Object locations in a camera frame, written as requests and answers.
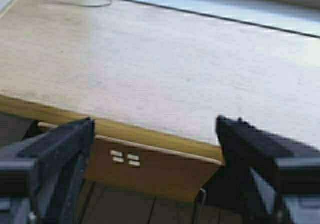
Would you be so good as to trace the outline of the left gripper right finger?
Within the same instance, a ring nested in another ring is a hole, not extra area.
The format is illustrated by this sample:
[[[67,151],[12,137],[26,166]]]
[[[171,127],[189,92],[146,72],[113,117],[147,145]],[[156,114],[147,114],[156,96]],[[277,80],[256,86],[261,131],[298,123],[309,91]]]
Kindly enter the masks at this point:
[[[246,223],[319,223],[320,152],[225,116],[215,129]]]

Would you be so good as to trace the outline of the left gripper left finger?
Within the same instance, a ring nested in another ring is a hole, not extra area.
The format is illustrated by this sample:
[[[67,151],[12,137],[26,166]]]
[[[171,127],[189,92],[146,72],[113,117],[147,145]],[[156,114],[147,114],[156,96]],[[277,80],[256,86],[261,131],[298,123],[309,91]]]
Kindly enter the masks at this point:
[[[94,141],[91,118],[1,147],[1,223],[73,223]]]

